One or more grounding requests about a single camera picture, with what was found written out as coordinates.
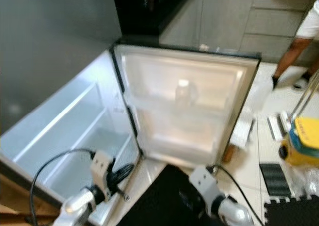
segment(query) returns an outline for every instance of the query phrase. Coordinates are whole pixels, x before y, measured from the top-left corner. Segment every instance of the refrigerator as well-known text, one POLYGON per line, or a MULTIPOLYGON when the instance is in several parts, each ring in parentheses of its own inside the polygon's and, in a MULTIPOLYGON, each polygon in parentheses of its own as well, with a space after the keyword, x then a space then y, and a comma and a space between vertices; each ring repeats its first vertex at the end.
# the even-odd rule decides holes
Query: refrigerator
MULTIPOLYGON (((55 6, 61 5, 62 0, 37 1, 43 6, 55 6)), ((42 31, 33 32, 35 36, 44 34, 38 42, 49 32, 56 38, 50 38, 49 47, 44 49, 41 44, 30 45, 38 48, 40 55, 26 57, 22 71, 30 72, 32 78, 18 76, 21 82, 17 87, 14 70, 20 67, 20 62, 8 57, 4 60, 3 66, 8 67, 5 70, 11 73, 11 78, 6 79, 3 87, 8 108, 1 109, 1 114, 3 110, 14 113, 18 111, 16 106, 23 107, 25 102, 30 110, 13 119, 12 126, 1 136, 1 174, 29 189, 43 163, 62 151, 76 148, 105 151, 116 159, 114 170, 147 158, 186 168, 220 163, 257 72, 260 55, 116 41, 114 38, 119 37, 120 31, 112 0, 107 2, 109 8, 104 0, 89 1, 91 8, 98 5, 99 11, 92 13, 101 20, 95 21, 91 26, 94 31, 87 34, 88 26, 84 29, 77 26, 86 21, 69 18, 65 13, 66 8, 72 7, 71 13, 83 16, 78 7, 88 0, 65 1, 65 5, 53 10, 52 16, 35 18, 41 23, 49 18, 50 24, 58 24, 49 28, 43 24, 39 27, 42 31), (74 55, 68 56, 66 50, 74 55), (61 64, 56 71, 52 70, 55 66, 51 57, 60 59, 53 61, 61 64), (20 105, 12 100, 19 103, 17 91, 26 97, 20 105)), ((13 2, 7 0, 7 6, 13 2)), ((35 15, 43 14, 30 9, 35 15)), ((5 30, 2 28, 1 36, 10 36, 11 28, 5 30)), ((26 41, 31 44, 34 38, 26 41)), ((2 42, 1 49, 12 58, 15 54, 24 56, 10 49, 8 42, 2 42)), ((35 194, 60 206, 65 199, 91 185, 90 163, 90 158, 80 153, 52 162, 40 174, 35 194)), ((125 188, 129 178, 120 188, 125 188)), ((115 194, 107 203, 99 204, 89 223, 106 225, 119 197, 115 194)))

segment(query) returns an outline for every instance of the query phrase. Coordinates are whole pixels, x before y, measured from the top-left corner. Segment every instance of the tiled floor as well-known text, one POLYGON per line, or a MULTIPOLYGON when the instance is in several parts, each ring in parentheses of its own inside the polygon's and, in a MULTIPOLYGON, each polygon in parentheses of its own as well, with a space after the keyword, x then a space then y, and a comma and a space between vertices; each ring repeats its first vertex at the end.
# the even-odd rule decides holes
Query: tiled floor
MULTIPOLYGON (((261 63, 252 88, 258 87, 259 84, 272 84, 270 76, 275 67, 275 64, 261 63)), ((278 88, 268 94, 263 107, 256 114, 257 123, 250 134, 247 150, 236 151, 231 162, 225 165, 226 169, 238 181, 252 207, 263 221, 263 204, 265 201, 269 201, 270 197, 259 170, 259 162, 279 162, 283 166, 284 172, 285 167, 287 167, 278 156, 280 143, 274 142, 272 139, 267 116, 282 110, 291 111, 293 109, 302 92, 293 90, 291 84, 303 71, 304 69, 301 67, 290 67, 284 73, 278 88)), ((303 115, 319 118, 318 106, 319 93, 315 93, 303 115)), ((233 195, 238 202, 247 205, 239 190, 225 174, 219 173, 218 180, 222 190, 233 195)))

